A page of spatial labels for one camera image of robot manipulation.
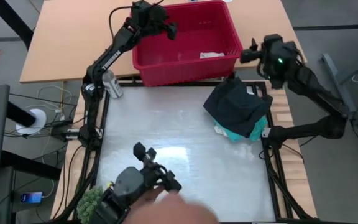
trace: teal cloth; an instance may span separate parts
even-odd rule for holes
[[[245,137],[244,136],[241,136],[237,133],[234,133],[224,127],[222,127],[217,121],[215,121],[214,119],[214,122],[216,125],[218,125],[222,130],[224,130],[227,134],[227,137],[233,141],[233,142],[237,142],[237,141],[240,141],[241,139],[244,139]],[[255,127],[254,129],[252,130],[250,136],[249,136],[249,139],[251,141],[258,141],[260,135],[262,134],[262,131],[264,130],[265,126],[267,124],[267,119],[265,116],[263,116],[262,118],[259,119],[258,122],[255,123]]]

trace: wooden table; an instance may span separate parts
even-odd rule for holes
[[[109,13],[119,6],[130,6],[131,2],[45,1],[20,82],[82,79],[86,68],[111,45]],[[165,0],[162,4],[183,2],[188,0]],[[243,48],[249,47],[253,37],[260,43],[265,35],[275,33],[280,34],[284,40],[294,40],[300,48],[281,0],[233,0],[227,6]],[[113,14],[113,31],[119,30],[128,15],[129,10],[118,10]],[[242,65],[237,61],[235,68],[256,65],[257,61]],[[117,76],[139,73],[132,65],[132,52],[120,56],[111,70]]]
[[[293,126],[292,115],[291,115],[290,107],[288,105],[288,100],[285,90],[272,90],[269,82],[266,82],[266,86],[267,86],[268,94],[274,97],[273,104],[271,107],[274,125],[280,125],[283,127]],[[80,98],[78,100],[78,106],[75,112],[74,121],[78,121],[83,117],[83,113],[84,113],[83,108],[84,108],[84,101],[82,98]],[[74,127],[79,128],[81,125],[82,125],[81,123],[76,123],[74,124]],[[285,144],[292,147],[293,149],[297,150],[300,153],[300,148],[297,140],[288,140],[285,142]],[[68,175],[67,175],[68,163],[73,157],[74,151],[77,149],[79,145],[80,145],[79,141],[71,141],[68,143],[68,147],[66,151],[66,166],[65,166],[66,183],[68,182]],[[81,174],[84,153],[85,153],[85,149],[80,150],[80,152],[77,152],[77,155],[73,159],[73,165],[71,167],[71,174],[70,174],[70,188],[68,189],[68,199],[69,199],[68,201],[71,200],[72,196],[75,193],[75,187],[77,185],[78,178]],[[306,176],[306,171],[302,159],[284,146],[281,148],[280,154],[282,158],[283,169],[284,169],[287,187],[289,191],[292,193],[295,200],[305,209],[305,211],[312,217],[315,217],[316,210],[314,209],[314,203],[311,196],[308,178]],[[53,218],[53,215],[56,213],[57,208],[62,199],[62,190],[63,190],[63,175],[60,176],[60,181],[55,197],[55,203],[52,209],[51,218]],[[276,190],[278,192],[281,214],[282,217],[285,217],[285,206],[283,203],[283,197],[280,190],[278,189]]]

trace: gray floor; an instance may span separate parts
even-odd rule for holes
[[[34,0],[40,9],[42,0]],[[27,0],[8,0],[12,7],[22,16],[23,20],[34,28],[37,22],[37,11]],[[288,17],[293,26],[326,26],[326,25],[353,25],[358,24],[358,0],[282,0]],[[322,30],[296,32],[308,59],[308,66],[314,70],[320,82],[327,89],[336,92],[326,68],[320,61],[322,53],[330,53],[338,68],[344,67],[358,55],[358,30]],[[0,37],[17,37],[10,28],[0,19]],[[0,57],[0,84],[9,84],[12,93],[35,96],[37,90],[46,85],[60,83],[26,84],[19,83],[22,66],[27,51],[22,42],[0,42],[2,51]],[[239,74],[242,78],[256,78],[255,71],[247,70]],[[358,84],[348,83],[358,105]],[[79,94],[79,82],[68,82],[65,88],[74,95]],[[288,91],[288,100],[295,124],[311,123],[319,120],[326,113],[310,100],[297,96]],[[43,97],[59,100],[60,92],[46,90]],[[10,97],[10,100],[19,106],[37,105],[39,102]],[[53,119],[54,112],[46,110],[49,120]],[[7,130],[14,129],[14,123],[8,121]],[[28,158],[40,156],[40,152],[47,143],[47,138],[22,139],[6,138],[5,147]],[[51,139],[46,152],[53,151],[63,143]],[[358,223],[358,139],[352,132],[350,125],[346,127],[345,136],[339,140],[316,138],[302,147],[305,157],[305,166],[308,174],[311,191],[318,216],[323,220]],[[48,156],[46,163],[55,165],[55,155]],[[16,185],[20,186],[34,176],[18,174]],[[25,189],[16,192],[43,191],[49,192],[52,183],[41,179],[28,185]],[[39,207],[41,218],[46,220],[51,211],[53,196],[46,198]],[[24,207],[15,206],[15,210]],[[20,223],[40,222],[35,209],[23,210],[18,213]]]

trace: blue phone screen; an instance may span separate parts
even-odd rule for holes
[[[42,192],[23,193],[20,197],[21,203],[40,203],[42,200]]]

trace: red bin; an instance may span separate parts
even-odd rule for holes
[[[143,38],[132,51],[145,86],[190,82],[231,74],[242,46],[222,0],[164,6],[177,24],[175,40],[166,34]],[[200,53],[224,56],[200,59]]]

